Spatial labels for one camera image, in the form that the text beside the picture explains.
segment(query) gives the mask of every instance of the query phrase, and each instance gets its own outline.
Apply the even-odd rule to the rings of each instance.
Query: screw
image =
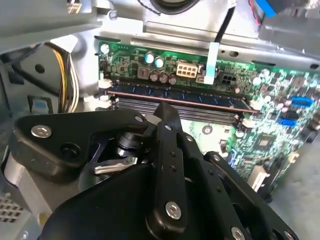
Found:
[[[220,158],[219,158],[217,155],[213,154],[213,158],[214,158],[214,160],[216,160],[217,162],[220,162]]]
[[[135,116],[135,120],[137,120],[138,122],[140,122],[140,123],[142,123],[144,120],[141,118],[141,117],[139,117],[139,116]]]
[[[193,141],[192,137],[190,137],[190,136],[186,136],[186,139],[187,139],[188,141],[190,141],[190,142]]]
[[[165,204],[165,211],[168,216],[174,220],[179,220],[181,218],[181,209],[173,201],[169,201]]]
[[[100,51],[103,54],[108,54],[109,53],[109,45],[108,44],[102,44],[100,47]]]
[[[169,125],[164,125],[166,129],[168,129],[169,131],[172,130],[172,128]]]
[[[244,234],[240,231],[239,228],[237,227],[232,227],[231,228],[231,233],[232,233],[232,236],[234,237],[235,240],[245,240],[245,236]]]
[[[37,125],[31,128],[31,134],[37,138],[47,139],[52,135],[52,131],[48,126]]]
[[[284,231],[284,234],[289,240],[295,240],[294,237],[288,231]]]

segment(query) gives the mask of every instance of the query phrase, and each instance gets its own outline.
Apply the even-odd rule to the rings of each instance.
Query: blue sata port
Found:
[[[282,125],[282,126],[287,126],[287,127],[294,127],[297,125],[297,120],[294,119],[287,119],[284,117],[279,117],[277,120],[277,123]]]
[[[314,100],[307,96],[294,96],[292,97],[292,106],[295,107],[303,107],[303,108],[309,108],[314,104]]]

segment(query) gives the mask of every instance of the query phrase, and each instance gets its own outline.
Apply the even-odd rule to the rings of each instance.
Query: white connector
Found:
[[[176,66],[176,75],[180,77],[195,79],[198,73],[198,67],[195,64],[178,61]]]

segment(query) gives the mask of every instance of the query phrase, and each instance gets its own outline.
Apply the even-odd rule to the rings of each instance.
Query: ventilation grille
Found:
[[[0,196],[0,222],[15,223],[24,209],[12,200]]]

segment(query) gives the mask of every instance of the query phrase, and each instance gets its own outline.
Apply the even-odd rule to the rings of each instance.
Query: red wire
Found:
[[[258,25],[260,26],[260,25],[261,25],[261,22],[260,22],[257,14],[256,14],[256,12],[255,12],[254,4],[253,4],[252,0],[248,0],[248,1],[249,1],[249,5],[250,5],[250,7],[251,7],[251,11],[252,11],[253,17],[254,17],[254,19],[255,19],[255,22],[256,22],[256,24],[258,24]]]

